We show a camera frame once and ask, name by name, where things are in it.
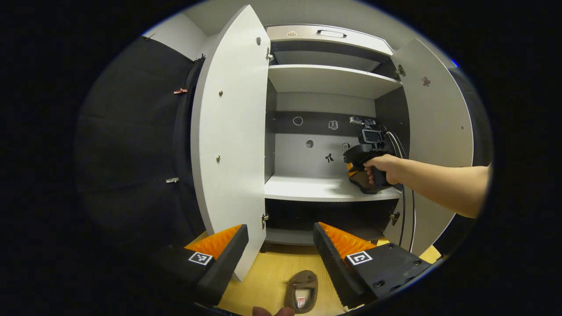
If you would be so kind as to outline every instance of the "white cabinet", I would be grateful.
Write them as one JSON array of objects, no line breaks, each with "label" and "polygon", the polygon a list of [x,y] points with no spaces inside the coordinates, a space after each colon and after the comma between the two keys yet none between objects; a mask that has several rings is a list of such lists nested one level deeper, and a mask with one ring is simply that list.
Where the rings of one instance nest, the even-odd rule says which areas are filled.
[{"label": "white cabinet", "polygon": [[[309,63],[280,64],[276,57],[270,64],[268,54],[275,54],[274,47],[282,42],[289,45],[283,46],[286,52],[303,47],[306,50],[311,45]],[[321,52],[322,47],[328,50]],[[375,62],[374,71],[342,67],[338,65],[341,59],[337,58],[319,58],[324,64],[314,64],[315,53],[321,55],[333,47],[337,55],[347,56],[345,53],[349,52],[351,57]],[[377,69],[389,62],[403,68],[404,75],[399,80],[394,68],[378,73]],[[261,220],[266,213],[266,198],[268,203],[294,201],[328,203],[324,204],[330,206],[327,208],[346,206],[340,216],[353,213],[354,203],[363,208],[372,207],[364,214],[373,217],[383,214],[379,209],[382,205],[384,212],[389,212],[389,202],[393,202],[390,212],[398,200],[401,207],[402,194],[395,188],[375,195],[363,194],[348,181],[342,158],[342,142],[350,146],[358,143],[346,119],[365,112],[369,104],[375,114],[378,98],[398,89],[404,90],[407,99],[410,157],[446,166],[471,165],[472,128],[462,94],[445,66],[417,39],[393,52],[383,39],[339,28],[284,25],[270,26],[266,31],[250,6],[243,7],[231,19],[218,35],[217,46],[207,55],[199,77],[193,102],[191,154],[197,200],[208,232],[242,223],[248,225],[250,241],[235,270],[236,277],[240,280],[245,277],[260,246],[268,240],[268,230],[262,227]],[[289,122],[285,132],[277,131],[275,137],[267,137],[268,142],[274,143],[266,146],[266,130],[273,133],[268,126],[275,120],[271,113],[266,116],[266,95],[268,102],[270,99],[275,102],[275,98],[270,98],[275,94],[278,102],[300,102],[302,106],[277,104],[277,108],[306,109],[302,113],[308,125]],[[322,98],[327,102],[315,103],[314,100]],[[331,110],[323,109],[323,103],[329,100],[337,100],[338,104],[326,106]],[[278,114],[287,116],[291,112]],[[328,122],[331,116],[338,116],[335,126],[339,128]],[[274,167],[272,175],[266,174],[268,180],[264,184],[266,163]],[[452,213],[419,196],[416,211],[415,244],[426,249],[445,229]],[[384,214],[388,222],[388,213]],[[270,221],[278,215],[270,214]],[[410,236],[411,219],[406,217],[406,220],[404,236]],[[379,229],[397,242],[400,223]],[[302,242],[311,236],[307,224],[299,224],[305,228],[293,233],[276,227],[269,241],[310,244]],[[358,225],[365,228],[365,223],[358,222]],[[405,239],[402,247],[408,248],[409,239]]]}]

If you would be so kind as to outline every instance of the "human hand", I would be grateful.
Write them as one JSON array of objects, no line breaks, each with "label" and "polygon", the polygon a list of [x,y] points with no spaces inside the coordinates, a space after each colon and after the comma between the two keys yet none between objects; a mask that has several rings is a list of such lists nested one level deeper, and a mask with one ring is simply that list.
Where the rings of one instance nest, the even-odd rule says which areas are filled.
[{"label": "human hand", "polygon": [[[254,306],[252,309],[252,316],[271,316],[271,313],[265,308]],[[294,309],[282,307],[275,316],[294,316]]]},{"label": "human hand", "polygon": [[368,160],[363,164],[365,171],[369,175],[369,183],[375,184],[375,179],[373,176],[372,167],[377,168],[380,171],[385,171],[387,173],[387,182],[394,185],[398,183],[398,164],[400,163],[400,158],[385,154],[380,157],[375,157]]}]

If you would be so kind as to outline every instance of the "open cabinet door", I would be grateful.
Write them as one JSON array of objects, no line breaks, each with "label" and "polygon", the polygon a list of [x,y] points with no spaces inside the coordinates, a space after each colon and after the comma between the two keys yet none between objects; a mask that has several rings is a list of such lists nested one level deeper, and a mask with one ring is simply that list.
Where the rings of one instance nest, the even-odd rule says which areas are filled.
[{"label": "open cabinet door", "polygon": [[191,155],[209,234],[248,226],[241,281],[265,239],[264,139],[270,40],[252,7],[232,17],[207,55],[193,99]]},{"label": "open cabinet door", "polygon": [[[472,166],[473,134],[463,94],[447,67],[422,42],[414,38],[391,56],[400,75],[410,116],[410,156],[428,164]],[[402,247],[412,234],[412,194],[406,189],[406,222]],[[413,253],[420,255],[445,230],[454,213],[415,193],[416,226]],[[397,205],[402,213],[402,198]],[[389,225],[385,236],[398,242],[401,219]]]}]

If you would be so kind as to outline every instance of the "shoe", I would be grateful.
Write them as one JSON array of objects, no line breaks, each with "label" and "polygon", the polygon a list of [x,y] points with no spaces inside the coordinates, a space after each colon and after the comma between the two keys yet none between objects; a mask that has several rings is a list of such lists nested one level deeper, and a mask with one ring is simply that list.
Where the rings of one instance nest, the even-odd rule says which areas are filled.
[{"label": "shoe", "polygon": [[308,313],[316,304],[318,277],[310,270],[295,274],[287,285],[285,306],[294,309],[296,314]]}]

